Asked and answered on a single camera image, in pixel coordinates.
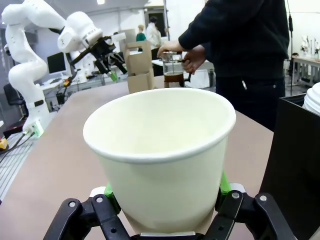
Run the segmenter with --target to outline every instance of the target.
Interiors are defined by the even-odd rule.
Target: person in green shirt
[[[147,38],[146,38],[146,35],[143,33],[144,29],[145,29],[145,26],[143,26],[142,24],[140,24],[138,26],[139,28],[139,33],[136,35],[136,41],[139,42],[139,41],[145,41]]]

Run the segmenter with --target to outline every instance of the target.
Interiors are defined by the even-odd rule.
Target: brown table top
[[[163,87],[163,77],[156,78]],[[81,202],[92,189],[107,184],[98,158],[83,139],[87,118],[103,104],[127,95],[126,82],[73,94],[37,141],[15,177],[0,206],[0,239],[43,239],[61,203],[68,198]],[[228,137],[225,171],[230,182],[241,183],[249,195],[260,188],[267,166],[273,133],[237,112]],[[125,217],[129,234],[134,232]],[[104,239],[96,227],[86,238]],[[253,239],[244,224],[237,223],[230,240]]]

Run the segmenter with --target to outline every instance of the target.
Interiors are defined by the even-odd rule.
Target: green shirt
[[[138,33],[136,36],[136,41],[139,42],[139,41],[144,41],[144,40],[146,40],[145,34],[142,32]]]

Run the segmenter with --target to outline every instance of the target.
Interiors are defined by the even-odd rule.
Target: metal grate
[[[22,133],[16,133],[9,137],[8,143],[9,147],[13,146],[16,141],[20,138]],[[3,159],[0,163],[0,200],[3,201],[4,197],[6,196],[9,187],[11,186],[15,176],[17,175],[19,169],[21,168],[22,164],[26,160],[29,152],[34,146],[37,137],[31,137],[25,144],[21,147],[13,150],[12,152],[8,153],[8,155]]]

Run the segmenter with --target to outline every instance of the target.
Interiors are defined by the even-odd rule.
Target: white shirt
[[[156,49],[158,44],[162,44],[161,33],[153,22],[146,28],[146,39],[151,43],[151,49]]]

